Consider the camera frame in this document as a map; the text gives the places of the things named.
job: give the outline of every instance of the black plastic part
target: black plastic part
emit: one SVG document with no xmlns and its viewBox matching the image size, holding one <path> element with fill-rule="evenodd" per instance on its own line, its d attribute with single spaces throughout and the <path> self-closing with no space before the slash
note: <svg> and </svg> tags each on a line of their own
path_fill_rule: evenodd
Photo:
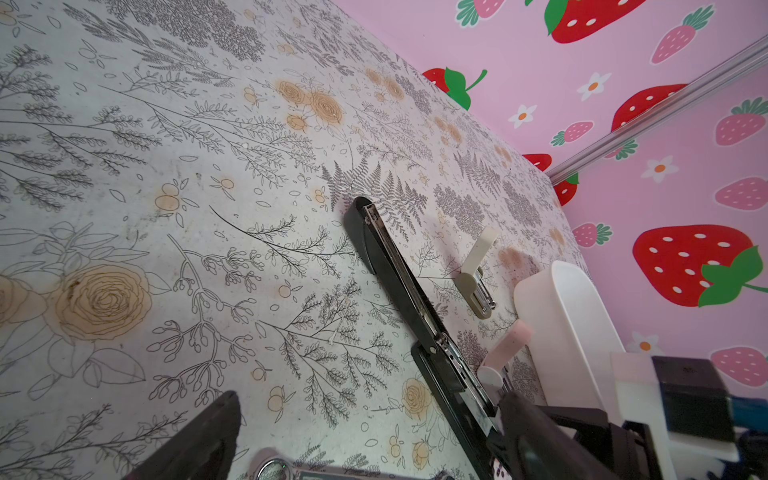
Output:
<svg viewBox="0 0 768 480">
<path fill-rule="evenodd" d="M 587 449 L 568 438 L 537 406 L 517 392 L 507 393 L 500 401 L 499 408 L 504 426 L 505 466 L 512 478 L 619 479 Z M 489 447 L 498 449 L 497 445 Z"/>
<path fill-rule="evenodd" d="M 634 440 L 635 445 L 640 446 L 643 449 L 644 461 L 647 465 L 647 472 L 644 473 L 643 478 L 649 478 L 650 480 L 662 480 L 661 467 L 659 466 L 659 458 L 656 456 L 656 447 L 654 446 L 654 438 L 650 434 L 650 427 L 644 423 L 638 422 L 624 422 L 622 428 L 628 432 L 634 432 L 637 438 Z M 639 458 L 638 464 L 643 462 L 642 458 Z M 627 475 L 627 478 L 640 478 Z"/>
<path fill-rule="evenodd" d="M 472 417 L 469 407 L 464 404 L 459 395 L 446 390 L 441 380 L 435 377 L 434 365 L 430 360 L 432 356 L 427 355 L 421 344 L 416 343 L 411 348 L 411 354 L 419 367 L 419 371 L 424 376 L 427 386 L 432 391 L 432 396 L 440 405 L 445 419 L 467 454 L 470 463 L 472 463 L 479 480 L 492 480 L 493 457 L 485 445 L 485 433 L 480 429 L 475 418 Z"/>
<path fill-rule="evenodd" d="M 710 360 L 655 356 L 653 361 L 670 432 L 735 440 L 730 394 Z"/>
<path fill-rule="evenodd" d="M 595 458 L 607 463 L 611 441 L 608 429 L 608 415 L 600 409 L 582 409 L 576 407 L 539 406 L 542 412 L 560 426 L 577 431 L 574 440 L 587 449 Z"/>
<path fill-rule="evenodd" d="M 124 480 L 226 480 L 240 432 L 240 401 L 233 391 L 193 418 Z"/>
<path fill-rule="evenodd" d="M 389 298 L 395 304 L 400 315 L 413 331 L 416 339 L 424 346 L 425 351 L 427 352 L 426 354 L 437 354 L 438 358 L 443 360 L 439 361 L 438 359 L 435 359 L 435 361 L 432 362 L 443 386 L 453 392 L 463 392 L 465 389 L 463 382 L 456 375 L 450 364 L 445 360 L 445 354 L 435 343 L 434 334 L 425 324 L 424 320 L 419 315 L 418 310 L 416 310 L 416 307 L 410 300 L 408 292 L 403 286 L 400 277 L 397 275 L 380 239 L 373 233 L 372 227 L 366 224 L 366 212 L 364 209 L 369 205 L 372 205 L 371 200 L 368 200 L 365 197 L 357 197 L 349 210 L 347 210 L 346 214 L 344 214 L 344 228 L 349 235 L 349 239 L 357 249 L 358 254 L 362 257 L 362 261 L 371 270 L 371 273 L 374 273 L 379 278 L 379 283 L 389 294 Z M 424 301 L 437 329 L 441 333 L 447 334 L 447 331 L 440 320 L 440 316 L 435 311 L 432 302 L 429 301 L 429 298 L 422 290 L 407 263 L 406 269 L 408 270 L 410 280 L 414 283 L 416 290 Z"/>
</svg>

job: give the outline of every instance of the beige plastic clip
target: beige plastic clip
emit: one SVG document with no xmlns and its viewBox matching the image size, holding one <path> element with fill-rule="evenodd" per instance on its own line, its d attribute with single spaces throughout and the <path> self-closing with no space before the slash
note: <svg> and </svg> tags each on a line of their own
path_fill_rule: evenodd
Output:
<svg viewBox="0 0 768 480">
<path fill-rule="evenodd" d="M 482 282 L 480 263 L 497 237 L 497 230 L 486 227 L 475 241 L 472 250 L 469 251 L 467 260 L 462 264 L 461 272 L 454 279 L 458 291 L 464 296 L 469 308 L 481 319 L 491 318 L 492 310 L 496 308 L 496 302 Z"/>
</svg>

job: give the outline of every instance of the floral wallpaper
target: floral wallpaper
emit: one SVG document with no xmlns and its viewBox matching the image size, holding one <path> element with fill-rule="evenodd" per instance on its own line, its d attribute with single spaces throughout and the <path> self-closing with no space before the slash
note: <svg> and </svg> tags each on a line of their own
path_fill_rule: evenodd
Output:
<svg viewBox="0 0 768 480">
<path fill-rule="evenodd" d="M 584 268 L 545 175 L 328 1 L 0 10 L 0 478 L 120 478 L 227 389 L 231 478 L 474 478 L 341 219 L 376 202 L 477 366 L 519 280 Z M 545 401 L 526 351 L 512 384 Z"/>
<path fill-rule="evenodd" d="M 762 38 L 768 17 L 761 0 L 335 2 L 457 108 L 550 165 Z"/>
<path fill-rule="evenodd" d="M 564 207 L 627 351 L 711 359 L 731 393 L 762 398 L 766 85 L 763 67 L 589 167 Z"/>
</svg>

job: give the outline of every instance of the blue object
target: blue object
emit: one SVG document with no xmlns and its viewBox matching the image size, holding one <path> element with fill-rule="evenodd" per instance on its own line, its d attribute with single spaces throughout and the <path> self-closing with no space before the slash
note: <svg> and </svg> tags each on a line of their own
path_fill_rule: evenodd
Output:
<svg viewBox="0 0 768 480">
<path fill-rule="evenodd" d="M 733 424 L 750 430 L 768 432 L 768 400 L 733 396 Z"/>
</svg>

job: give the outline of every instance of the metal rod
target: metal rod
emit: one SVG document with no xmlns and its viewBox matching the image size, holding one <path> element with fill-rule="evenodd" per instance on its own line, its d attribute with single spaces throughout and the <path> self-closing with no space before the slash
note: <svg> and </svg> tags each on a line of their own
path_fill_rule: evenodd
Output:
<svg viewBox="0 0 768 480">
<path fill-rule="evenodd" d="M 432 314 L 430 314 L 429 310 L 424 304 L 424 300 L 413 285 L 411 276 L 408 273 L 408 267 L 406 267 L 406 262 L 400 255 L 400 251 L 397 249 L 395 242 L 389 236 L 389 232 L 384 226 L 384 220 L 382 220 L 381 215 L 379 215 L 379 211 L 373 204 L 365 207 L 365 211 L 366 222 L 369 222 L 376 233 L 379 235 L 379 239 L 382 241 L 384 250 L 389 256 L 389 259 L 392 261 L 392 266 L 395 268 L 395 272 L 397 272 L 397 275 L 400 277 L 402 285 L 406 288 L 406 292 L 408 293 L 411 302 L 413 303 L 416 310 L 419 311 L 419 315 L 424 320 L 424 323 L 426 323 L 426 325 L 429 327 L 430 331 L 432 332 L 432 336 L 437 337 L 437 335 L 440 333 L 440 329 L 438 329 L 435 321 L 432 320 Z"/>
<path fill-rule="evenodd" d="M 636 117 L 628 124 L 602 137 L 547 175 L 553 185 L 559 184 L 586 166 L 600 160 L 632 138 L 641 136 L 685 108 L 691 107 L 725 85 L 768 65 L 768 35 L 700 76 L 676 94 Z"/>
</svg>

